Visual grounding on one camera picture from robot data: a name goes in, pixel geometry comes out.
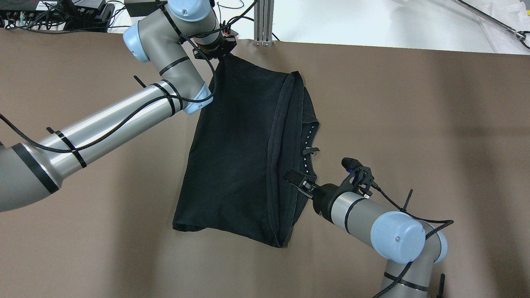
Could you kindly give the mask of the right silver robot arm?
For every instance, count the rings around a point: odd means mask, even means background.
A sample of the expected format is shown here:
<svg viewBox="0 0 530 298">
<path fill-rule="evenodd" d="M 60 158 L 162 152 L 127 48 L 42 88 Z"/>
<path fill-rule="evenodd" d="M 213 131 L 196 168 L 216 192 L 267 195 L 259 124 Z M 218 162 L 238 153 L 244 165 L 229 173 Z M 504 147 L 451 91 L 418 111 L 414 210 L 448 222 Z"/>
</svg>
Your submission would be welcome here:
<svg viewBox="0 0 530 298">
<path fill-rule="evenodd" d="M 371 169 L 358 160 L 341 162 L 348 176 L 340 185 L 316 185 L 302 172 L 284 179 L 310 198 L 316 214 L 373 248 L 387 260 L 377 298 L 427 298 L 432 268 L 445 258 L 448 243 L 441 230 L 451 220 L 421 219 L 405 206 L 390 209 L 371 200 L 372 189 L 382 192 Z"/>
</svg>

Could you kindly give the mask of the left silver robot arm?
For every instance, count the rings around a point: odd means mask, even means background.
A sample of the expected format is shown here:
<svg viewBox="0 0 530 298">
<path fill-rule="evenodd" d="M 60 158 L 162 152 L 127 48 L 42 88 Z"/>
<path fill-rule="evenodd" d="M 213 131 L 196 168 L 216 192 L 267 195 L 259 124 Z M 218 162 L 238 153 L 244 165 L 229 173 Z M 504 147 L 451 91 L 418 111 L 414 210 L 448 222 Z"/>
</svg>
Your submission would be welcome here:
<svg viewBox="0 0 530 298">
<path fill-rule="evenodd" d="M 169 0 L 123 33 L 129 51 L 151 62 L 161 79 L 39 142 L 1 147 L 1 211 L 50 196 L 64 180 L 180 111 L 191 115 L 214 98 L 182 44 L 206 62 L 232 49 L 211 0 Z"/>
</svg>

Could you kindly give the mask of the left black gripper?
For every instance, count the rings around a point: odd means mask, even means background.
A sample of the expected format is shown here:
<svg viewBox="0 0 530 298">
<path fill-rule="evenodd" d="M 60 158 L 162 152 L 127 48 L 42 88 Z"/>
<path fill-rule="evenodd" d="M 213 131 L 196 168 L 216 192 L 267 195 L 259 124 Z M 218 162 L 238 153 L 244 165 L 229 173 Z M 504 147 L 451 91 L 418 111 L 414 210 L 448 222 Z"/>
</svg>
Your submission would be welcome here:
<svg viewBox="0 0 530 298">
<path fill-rule="evenodd" d="M 198 49 L 193 50 L 193 55 L 195 59 L 218 59 L 230 54 L 236 45 L 237 41 L 235 36 L 220 35 L 214 42 L 208 45 L 197 44 Z"/>
</svg>

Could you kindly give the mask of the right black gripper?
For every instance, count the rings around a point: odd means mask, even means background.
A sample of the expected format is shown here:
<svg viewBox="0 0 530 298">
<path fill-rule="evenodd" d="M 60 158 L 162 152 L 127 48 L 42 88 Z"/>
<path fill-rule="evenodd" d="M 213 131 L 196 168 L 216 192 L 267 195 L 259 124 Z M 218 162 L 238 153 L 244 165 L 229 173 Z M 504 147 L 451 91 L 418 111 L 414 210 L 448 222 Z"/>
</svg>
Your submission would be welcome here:
<svg viewBox="0 0 530 298">
<path fill-rule="evenodd" d="M 312 177 L 297 171 L 286 172 L 283 179 L 301 194 L 311 198 L 313 210 L 317 215 L 332 217 L 333 207 L 337 207 L 338 211 L 347 212 L 353 208 L 356 201 L 369 199 L 373 194 L 372 188 L 376 187 L 371 168 L 364 166 L 360 161 L 343 158 L 341 165 L 348 175 L 340 185 L 332 183 L 316 185 Z M 354 195 L 354 198 L 351 202 L 346 202 L 345 207 L 340 207 L 339 198 L 344 195 Z"/>
</svg>

